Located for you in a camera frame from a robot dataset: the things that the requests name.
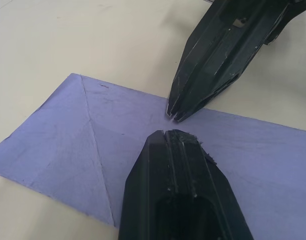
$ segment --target black plastic part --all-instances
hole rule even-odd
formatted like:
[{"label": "black plastic part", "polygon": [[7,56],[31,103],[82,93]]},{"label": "black plastic part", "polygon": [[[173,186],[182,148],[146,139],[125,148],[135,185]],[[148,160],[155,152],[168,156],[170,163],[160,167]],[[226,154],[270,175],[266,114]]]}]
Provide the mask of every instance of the black plastic part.
[{"label": "black plastic part", "polygon": [[119,240],[252,240],[233,191],[197,139],[157,131],[129,174]]},{"label": "black plastic part", "polygon": [[187,40],[167,114],[181,122],[203,108],[305,10],[306,0],[215,0]]}]

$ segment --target white table surface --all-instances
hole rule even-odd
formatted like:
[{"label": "white table surface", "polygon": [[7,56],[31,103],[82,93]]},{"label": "white table surface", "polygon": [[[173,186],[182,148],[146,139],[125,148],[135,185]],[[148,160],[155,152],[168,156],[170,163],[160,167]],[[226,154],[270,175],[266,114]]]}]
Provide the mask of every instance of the white table surface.
[{"label": "white table surface", "polygon": [[[0,0],[0,142],[70,73],[167,97],[202,0]],[[306,12],[208,108],[306,130]],[[117,230],[0,177],[0,240]]]}]

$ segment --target blue paper sheet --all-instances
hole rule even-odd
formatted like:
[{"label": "blue paper sheet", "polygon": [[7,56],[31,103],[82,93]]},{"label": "blue paper sheet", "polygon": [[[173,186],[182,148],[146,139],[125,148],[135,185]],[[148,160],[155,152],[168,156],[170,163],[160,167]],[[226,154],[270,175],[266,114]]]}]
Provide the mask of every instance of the blue paper sheet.
[{"label": "blue paper sheet", "polygon": [[194,134],[228,178],[256,240],[306,240],[306,131],[71,74],[0,143],[0,175],[119,226],[125,180],[156,130]]}]

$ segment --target table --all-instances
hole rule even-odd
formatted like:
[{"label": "table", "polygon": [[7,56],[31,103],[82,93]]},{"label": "table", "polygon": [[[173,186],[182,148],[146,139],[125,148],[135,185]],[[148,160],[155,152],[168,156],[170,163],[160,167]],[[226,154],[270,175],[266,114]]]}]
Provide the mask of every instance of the table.
[{"label": "table", "polygon": [[[167,97],[202,0],[0,0],[0,142],[70,74]],[[306,130],[306,12],[210,109]],[[117,239],[117,230],[0,177],[0,240]]]}]

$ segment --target purple paper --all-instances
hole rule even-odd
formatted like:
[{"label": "purple paper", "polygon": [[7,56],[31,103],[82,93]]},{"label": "purple paper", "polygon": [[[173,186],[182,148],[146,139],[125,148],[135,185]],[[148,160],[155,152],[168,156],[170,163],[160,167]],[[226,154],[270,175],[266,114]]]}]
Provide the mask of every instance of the purple paper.
[{"label": "purple paper", "polygon": [[306,131],[208,109],[176,124],[166,104],[71,74],[0,143],[0,175],[118,227],[146,138],[180,129],[226,175],[256,240],[306,240]]}]

